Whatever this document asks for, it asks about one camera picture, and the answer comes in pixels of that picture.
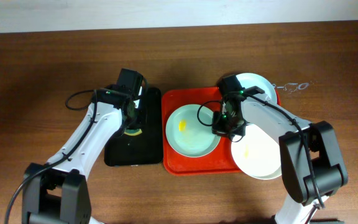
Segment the green yellow sponge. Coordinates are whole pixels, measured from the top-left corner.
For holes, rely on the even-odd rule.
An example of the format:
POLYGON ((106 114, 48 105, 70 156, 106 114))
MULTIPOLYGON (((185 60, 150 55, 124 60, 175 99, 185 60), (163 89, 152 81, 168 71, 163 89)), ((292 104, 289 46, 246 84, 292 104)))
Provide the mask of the green yellow sponge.
POLYGON ((138 135, 142 134, 142 130, 141 129, 126 129, 124 131, 124 134, 128 135, 128 136, 138 136, 138 135))

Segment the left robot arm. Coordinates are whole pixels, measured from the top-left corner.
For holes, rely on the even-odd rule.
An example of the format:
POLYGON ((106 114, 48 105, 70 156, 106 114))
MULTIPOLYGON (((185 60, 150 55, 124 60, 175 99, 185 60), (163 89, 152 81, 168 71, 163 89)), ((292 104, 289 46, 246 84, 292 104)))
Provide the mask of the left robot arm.
POLYGON ((139 122, 137 104, 147 80, 123 68, 115 84, 92 90, 85 117, 69 140, 44 165, 31 163, 20 185, 22 223, 97 223, 87 180, 113 136, 139 122))

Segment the light blue plate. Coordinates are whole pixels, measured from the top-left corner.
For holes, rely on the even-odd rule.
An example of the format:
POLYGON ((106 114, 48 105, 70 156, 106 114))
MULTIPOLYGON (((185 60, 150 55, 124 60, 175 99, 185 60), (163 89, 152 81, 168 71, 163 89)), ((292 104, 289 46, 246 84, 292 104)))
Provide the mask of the light blue plate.
POLYGON ((274 86, 263 76, 255 74, 255 73, 240 73, 235 75, 238 79, 239 83, 244 88, 250 88, 253 86, 257 86, 270 97, 270 99, 274 102, 278 102, 278 97, 274 86))

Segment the black plastic tray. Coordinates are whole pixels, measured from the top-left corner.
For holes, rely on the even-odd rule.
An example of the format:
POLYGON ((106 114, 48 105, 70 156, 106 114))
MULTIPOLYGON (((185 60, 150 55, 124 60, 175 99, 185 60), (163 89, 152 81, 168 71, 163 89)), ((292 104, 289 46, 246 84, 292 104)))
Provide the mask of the black plastic tray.
POLYGON ((107 166, 158 164, 163 159, 162 94, 152 87, 141 101, 144 110, 142 134, 113 136, 104 147, 107 166))

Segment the pale green plate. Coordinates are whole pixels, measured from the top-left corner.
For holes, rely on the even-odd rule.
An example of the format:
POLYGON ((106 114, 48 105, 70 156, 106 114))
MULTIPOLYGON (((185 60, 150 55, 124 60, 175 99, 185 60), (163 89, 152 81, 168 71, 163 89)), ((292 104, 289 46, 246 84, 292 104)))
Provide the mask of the pale green plate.
POLYGON ((166 139, 171 148, 185 157, 203 157, 213 152, 221 138, 208 126, 213 112, 196 104, 176 109, 165 125, 166 139))

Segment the white plate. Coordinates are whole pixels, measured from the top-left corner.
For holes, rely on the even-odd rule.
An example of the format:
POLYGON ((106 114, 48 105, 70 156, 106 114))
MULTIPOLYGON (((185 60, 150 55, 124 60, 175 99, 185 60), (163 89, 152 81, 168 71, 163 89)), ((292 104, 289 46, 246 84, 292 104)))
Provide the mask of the white plate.
POLYGON ((255 179, 272 180, 282 175, 278 143, 254 124, 246 126, 242 139, 233 139, 231 155, 236 166, 255 179))

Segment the red plastic tray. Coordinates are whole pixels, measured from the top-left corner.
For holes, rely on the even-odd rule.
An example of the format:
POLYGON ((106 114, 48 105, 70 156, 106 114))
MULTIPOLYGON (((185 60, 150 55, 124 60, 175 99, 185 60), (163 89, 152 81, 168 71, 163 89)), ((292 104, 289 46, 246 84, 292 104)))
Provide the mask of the red plastic tray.
MULTIPOLYGON (((179 107, 200 105, 209 100, 219 100, 218 87, 170 90, 162 96, 162 126, 165 128, 169 116, 179 107)), ((224 174, 240 172, 231 156, 231 142, 222 138, 211 153, 203 157, 186 157, 169 145, 163 137, 163 165, 173 175, 224 174)))

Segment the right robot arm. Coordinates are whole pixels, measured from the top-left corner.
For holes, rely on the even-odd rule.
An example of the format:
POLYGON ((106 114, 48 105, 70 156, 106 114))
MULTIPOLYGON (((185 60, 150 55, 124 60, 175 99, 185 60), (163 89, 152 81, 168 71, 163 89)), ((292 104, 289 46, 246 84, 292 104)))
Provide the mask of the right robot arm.
POLYGON ((244 73, 221 78, 212 132, 237 143, 246 126, 254 124, 277 142, 287 197, 272 221, 312 223, 325 201, 349 180, 336 133, 326 121, 312 123, 278 105, 264 83, 262 77, 247 84, 244 73))

